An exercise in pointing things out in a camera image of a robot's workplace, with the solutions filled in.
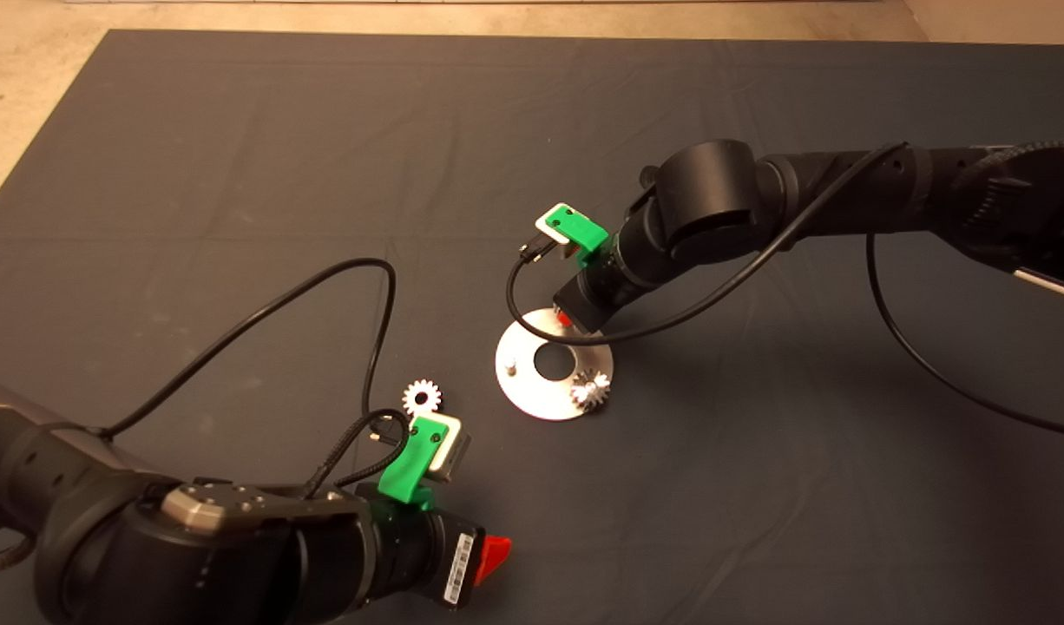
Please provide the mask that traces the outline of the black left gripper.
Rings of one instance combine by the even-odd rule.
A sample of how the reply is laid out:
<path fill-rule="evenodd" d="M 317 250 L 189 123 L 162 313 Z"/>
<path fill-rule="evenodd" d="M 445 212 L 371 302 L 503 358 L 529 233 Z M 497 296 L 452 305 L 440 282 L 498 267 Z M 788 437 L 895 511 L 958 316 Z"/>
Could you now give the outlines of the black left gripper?
<path fill-rule="evenodd" d="M 508 562 L 512 539 L 487 536 L 485 528 L 440 508 L 422 510 L 358 486 L 368 503 L 376 534 L 376 569 L 366 601 L 409 592 L 440 608 L 464 609 L 480 583 Z"/>

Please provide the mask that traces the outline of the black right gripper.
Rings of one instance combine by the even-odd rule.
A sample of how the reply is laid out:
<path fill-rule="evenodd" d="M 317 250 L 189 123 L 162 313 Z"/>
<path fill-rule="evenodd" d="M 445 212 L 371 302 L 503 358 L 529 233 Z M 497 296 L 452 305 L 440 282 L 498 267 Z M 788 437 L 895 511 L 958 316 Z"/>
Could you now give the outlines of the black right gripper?
<path fill-rule="evenodd" d="M 624 307 L 652 292 L 624 265 L 615 250 L 600 254 L 556 289 L 556 325 L 582 333 L 600 331 Z"/>

